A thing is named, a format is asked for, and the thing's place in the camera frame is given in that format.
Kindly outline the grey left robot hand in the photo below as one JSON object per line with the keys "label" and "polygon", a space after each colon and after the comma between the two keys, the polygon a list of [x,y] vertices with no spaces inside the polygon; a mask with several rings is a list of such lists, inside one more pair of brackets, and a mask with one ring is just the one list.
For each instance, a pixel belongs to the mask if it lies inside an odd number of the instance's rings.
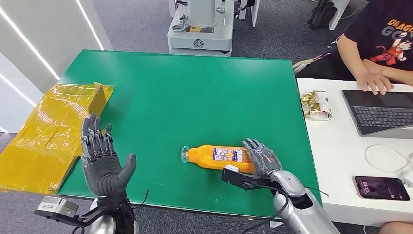
{"label": "grey left robot hand", "polygon": [[126,186],[136,166],[136,154],[130,153],[121,166],[114,148],[112,126],[103,129],[101,118],[91,113],[81,125],[81,162],[90,191],[97,197],[113,197],[126,194]]}

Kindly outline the person's right hand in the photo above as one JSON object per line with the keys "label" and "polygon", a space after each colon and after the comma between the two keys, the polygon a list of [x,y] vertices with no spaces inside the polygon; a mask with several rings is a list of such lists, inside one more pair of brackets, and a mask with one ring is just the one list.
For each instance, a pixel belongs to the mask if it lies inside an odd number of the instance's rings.
{"label": "person's right hand", "polygon": [[374,95],[384,95],[387,91],[391,91],[394,88],[389,79],[379,72],[362,69],[354,77],[362,91],[371,91]]}

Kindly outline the person's left hand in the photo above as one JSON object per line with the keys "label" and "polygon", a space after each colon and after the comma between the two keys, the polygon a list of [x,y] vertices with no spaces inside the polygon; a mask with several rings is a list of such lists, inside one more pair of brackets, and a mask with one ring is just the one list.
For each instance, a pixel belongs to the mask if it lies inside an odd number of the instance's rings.
{"label": "person's left hand", "polygon": [[363,60],[363,65],[366,67],[367,71],[373,74],[382,74],[383,69],[385,66],[376,64],[368,59]]}

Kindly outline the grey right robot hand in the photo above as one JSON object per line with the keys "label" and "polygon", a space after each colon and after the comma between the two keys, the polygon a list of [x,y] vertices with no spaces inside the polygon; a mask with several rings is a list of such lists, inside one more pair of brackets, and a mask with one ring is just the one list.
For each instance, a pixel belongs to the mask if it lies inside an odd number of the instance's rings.
{"label": "grey right robot hand", "polygon": [[246,138],[241,141],[254,164],[255,174],[268,176],[273,171],[282,170],[282,165],[274,151],[255,139]]}

